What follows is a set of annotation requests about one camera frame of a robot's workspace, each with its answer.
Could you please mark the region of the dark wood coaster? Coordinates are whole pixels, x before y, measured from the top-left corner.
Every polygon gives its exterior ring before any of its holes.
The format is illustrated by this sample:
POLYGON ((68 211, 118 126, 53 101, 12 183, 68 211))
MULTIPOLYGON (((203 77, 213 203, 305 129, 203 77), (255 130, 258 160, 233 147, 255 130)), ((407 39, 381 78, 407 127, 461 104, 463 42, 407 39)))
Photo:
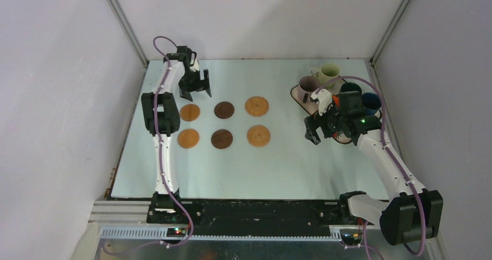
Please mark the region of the dark wood coaster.
POLYGON ((222 120, 230 118, 234 112, 234 105, 230 102, 219 102, 214 108, 214 114, 222 120))
POLYGON ((226 149, 233 142, 233 135, 226 129, 215 131, 211 136, 211 143, 216 149, 226 149))

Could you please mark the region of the mauve mug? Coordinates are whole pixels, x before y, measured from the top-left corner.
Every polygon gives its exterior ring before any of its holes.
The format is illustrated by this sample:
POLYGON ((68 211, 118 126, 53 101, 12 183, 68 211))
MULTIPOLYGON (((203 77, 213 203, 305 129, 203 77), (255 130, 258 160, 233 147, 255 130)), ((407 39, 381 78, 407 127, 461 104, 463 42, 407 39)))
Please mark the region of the mauve mug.
POLYGON ((309 102, 311 94, 320 87, 320 81, 314 76, 304 76, 298 82, 298 98, 302 103, 309 102))

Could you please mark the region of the scalloped light wood coaster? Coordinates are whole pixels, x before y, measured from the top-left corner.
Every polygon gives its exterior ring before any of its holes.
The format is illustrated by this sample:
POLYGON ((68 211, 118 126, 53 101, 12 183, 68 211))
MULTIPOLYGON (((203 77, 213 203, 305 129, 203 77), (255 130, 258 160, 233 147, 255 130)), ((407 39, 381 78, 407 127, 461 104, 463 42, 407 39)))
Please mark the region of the scalloped light wood coaster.
POLYGON ((244 107, 249 115, 261 117, 268 112, 269 102, 264 97, 253 96, 246 100, 244 107))

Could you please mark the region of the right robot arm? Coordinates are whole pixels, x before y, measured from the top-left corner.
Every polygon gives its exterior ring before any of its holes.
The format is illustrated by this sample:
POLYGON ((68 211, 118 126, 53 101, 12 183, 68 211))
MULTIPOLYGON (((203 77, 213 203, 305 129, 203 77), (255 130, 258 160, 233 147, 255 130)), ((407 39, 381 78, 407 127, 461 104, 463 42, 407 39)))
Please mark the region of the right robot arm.
POLYGON ((304 119, 305 138, 319 144, 317 129, 325 138, 350 138, 371 160, 388 195, 388 202, 383 202, 363 191, 342 194, 337 209, 339 220, 352 224, 361 218, 378 225, 391 245, 435 238, 443 209, 442 195, 437 190, 427 190, 406 167, 382 131, 382 118, 364 111, 362 94, 350 91, 333 96, 322 89, 304 100, 318 107, 304 119))

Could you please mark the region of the orange mug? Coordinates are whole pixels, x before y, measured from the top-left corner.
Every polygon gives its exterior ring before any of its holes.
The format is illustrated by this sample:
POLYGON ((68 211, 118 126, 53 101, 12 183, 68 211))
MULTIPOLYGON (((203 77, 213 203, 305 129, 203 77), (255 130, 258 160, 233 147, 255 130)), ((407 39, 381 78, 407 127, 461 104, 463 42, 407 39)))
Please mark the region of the orange mug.
POLYGON ((339 97, 337 95, 332 95, 332 108, 335 109, 336 111, 339 111, 339 97))

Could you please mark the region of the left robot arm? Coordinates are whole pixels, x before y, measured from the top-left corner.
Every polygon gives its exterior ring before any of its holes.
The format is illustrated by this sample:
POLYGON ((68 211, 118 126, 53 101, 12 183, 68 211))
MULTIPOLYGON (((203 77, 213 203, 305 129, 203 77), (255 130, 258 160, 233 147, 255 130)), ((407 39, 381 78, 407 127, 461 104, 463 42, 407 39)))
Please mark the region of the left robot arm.
POLYGON ((150 211, 169 223, 182 219, 183 207, 178 204, 179 184, 176 167, 171 163, 170 144, 173 134, 180 129, 180 114, 173 92, 192 101, 193 92, 212 96, 209 71, 201 71, 197 53, 186 45, 165 55, 164 72, 152 92, 141 95, 144 124, 153 138, 157 160, 157 183, 151 199, 150 211))

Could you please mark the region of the patterned light wood coaster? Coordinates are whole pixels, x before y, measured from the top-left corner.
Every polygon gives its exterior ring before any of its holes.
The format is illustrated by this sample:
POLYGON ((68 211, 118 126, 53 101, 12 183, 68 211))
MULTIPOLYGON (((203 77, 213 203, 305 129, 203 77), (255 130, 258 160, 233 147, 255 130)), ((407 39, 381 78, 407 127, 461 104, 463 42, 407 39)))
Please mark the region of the patterned light wood coaster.
POLYGON ((248 143, 254 147, 264 147, 270 139, 270 131, 263 125, 254 125, 247 132, 248 143))

